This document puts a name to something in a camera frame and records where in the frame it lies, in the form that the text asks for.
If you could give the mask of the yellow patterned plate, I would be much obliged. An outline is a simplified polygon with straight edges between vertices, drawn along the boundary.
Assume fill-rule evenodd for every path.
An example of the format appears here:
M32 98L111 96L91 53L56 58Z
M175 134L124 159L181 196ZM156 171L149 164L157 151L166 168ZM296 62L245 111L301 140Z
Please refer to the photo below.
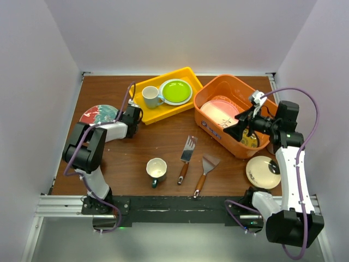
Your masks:
M252 147L252 148L259 147L260 140L259 140L259 137L257 136L257 134L254 131L252 131L250 136L248 136L248 134L249 134L249 129L247 128L243 131L243 137L242 137L240 143L247 146L247 147Z

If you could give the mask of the pink and cream plate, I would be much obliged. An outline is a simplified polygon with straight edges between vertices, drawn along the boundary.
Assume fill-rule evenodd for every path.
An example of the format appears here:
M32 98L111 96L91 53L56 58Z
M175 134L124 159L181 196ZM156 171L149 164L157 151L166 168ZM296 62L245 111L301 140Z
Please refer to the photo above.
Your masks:
M239 114L238 109L224 100L210 100L201 106L200 111L221 128L234 126L238 123L238 120L235 119L235 116Z

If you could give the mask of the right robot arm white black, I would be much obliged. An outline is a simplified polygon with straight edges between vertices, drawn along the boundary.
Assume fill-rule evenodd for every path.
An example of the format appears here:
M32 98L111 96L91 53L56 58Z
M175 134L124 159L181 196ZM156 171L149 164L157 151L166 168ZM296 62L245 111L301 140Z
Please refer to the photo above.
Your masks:
M259 212L269 242L309 248L324 228L324 219L315 213L304 168L304 137L296 131L299 105L281 101L274 118L262 116L257 106L235 116L237 124L224 133L237 141L243 131L257 131L269 136L281 175L282 201L277 204L266 191L252 189L243 200L243 209L254 215Z

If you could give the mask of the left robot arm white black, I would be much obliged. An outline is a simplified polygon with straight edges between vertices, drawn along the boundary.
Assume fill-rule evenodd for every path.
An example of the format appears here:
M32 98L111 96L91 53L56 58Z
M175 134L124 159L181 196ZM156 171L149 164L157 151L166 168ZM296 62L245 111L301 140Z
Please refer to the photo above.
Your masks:
M117 214L113 208L112 189L101 171L105 143L132 138L138 131L142 116L142 109L136 105L128 105L125 111L110 105L97 105L87 110L75 124L62 159L69 163L75 156L71 167L87 188L84 203L88 208L101 214Z

